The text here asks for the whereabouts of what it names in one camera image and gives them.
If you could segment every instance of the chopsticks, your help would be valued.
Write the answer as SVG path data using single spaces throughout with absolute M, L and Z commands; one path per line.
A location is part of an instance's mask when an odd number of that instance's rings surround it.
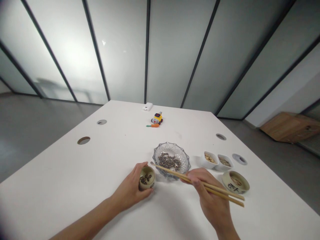
M 171 173 L 172 175 L 177 176 L 178 178 L 181 178 L 182 180 L 184 180 L 184 181 L 186 181 L 186 182 L 188 182 L 188 183 L 191 183 L 191 180 L 190 180 L 190 179 L 188 178 L 188 176 L 185 175 L 185 174 L 181 174 L 181 173 L 172 171 L 172 170 L 170 170 L 170 169 L 167 169 L 167 168 L 164 168 L 164 167 L 162 167 L 162 166 L 156 165 L 156 164 L 154 164 L 153 162 L 151 162 L 151 165 L 153 165 L 153 166 L 155 166 L 155 167 L 158 167 L 158 168 L 161 168 L 162 170 L 165 170 L 165 171 Z M 213 193 L 214 195 L 217 195 L 217 196 L 219 196 L 219 197 L 221 197 L 221 198 L 224 198 L 224 199 L 226 199 L 226 200 L 229 200 L 230 202 L 233 202 L 233 203 L 235 203 L 235 204 L 237 204 L 237 205 L 239 205 L 239 206 L 241 206 L 241 207 L 244 207 L 243 202 L 240 202 L 240 201 L 238 201 L 238 200 L 235 200 L 235 199 L 229 197 L 228 195 L 233 196 L 233 197 L 235 197 L 235 198 L 238 198 L 238 199 L 241 199 L 241 200 L 244 201 L 244 197 L 243 197 L 243 196 L 240 196 L 239 194 L 236 194 L 236 193 L 229 192 L 229 191 L 227 191 L 227 190 L 225 190 L 225 189 L 222 189 L 222 188 L 219 188 L 219 187 L 217 187 L 217 186 L 208 184 L 208 183 L 206 183 L 206 182 L 202 182 L 202 183 L 203 183 L 203 185 L 205 186 L 205 189 L 206 189 L 208 192 L 211 192 L 211 193 Z

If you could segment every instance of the glass bowl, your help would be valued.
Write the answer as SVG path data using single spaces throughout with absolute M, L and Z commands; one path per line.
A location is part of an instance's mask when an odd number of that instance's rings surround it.
M 175 143 L 160 143 L 159 146 L 154 149 L 152 158 L 155 164 L 182 174 L 186 174 L 187 171 L 191 168 L 189 156 L 185 153 L 183 148 L 179 147 Z M 166 159 L 169 164 L 164 164 L 164 159 Z M 179 179 L 178 177 L 173 176 L 172 174 L 162 169 L 159 169 L 157 167 L 156 169 L 169 181 Z

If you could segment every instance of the yellow toy robot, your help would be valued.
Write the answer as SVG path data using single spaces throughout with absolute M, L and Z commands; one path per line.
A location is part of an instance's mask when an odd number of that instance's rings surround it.
M 163 119 L 162 119 L 162 112 L 159 112 L 159 113 L 156 113 L 154 115 L 154 118 L 151 119 L 151 122 L 153 124 L 161 124 L 163 122 Z

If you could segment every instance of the gray floor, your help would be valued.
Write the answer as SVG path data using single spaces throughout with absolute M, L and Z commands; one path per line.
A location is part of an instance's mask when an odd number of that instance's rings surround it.
M 0 182 L 100 106 L 21 95 L 0 97 Z
M 98 109 L 29 96 L 1 96 L 0 182 Z M 320 215 L 318 158 L 298 146 L 274 142 L 243 122 L 222 122 Z

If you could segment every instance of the metal grommet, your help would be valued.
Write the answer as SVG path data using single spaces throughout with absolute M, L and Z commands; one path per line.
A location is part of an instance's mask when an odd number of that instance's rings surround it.
M 220 133 L 217 133 L 216 136 L 221 140 L 227 140 L 227 138 Z
M 104 120 L 104 119 L 101 119 L 97 122 L 98 125 L 103 125 L 103 124 L 106 124 L 107 123 L 107 120 Z
M 83 144 L 86 144 L 89 141 L 90 141 L 90 137 L 83 137 L 83 138 L 80 138 L 77 143 L 79 145 L 83 145 Z
M 232 157 L 234 160 L 236 160 L 238 163 L 242 165 L 248 165 L 247 160 L 244 157 L 241 157 L 239 154 L 232 154 Z

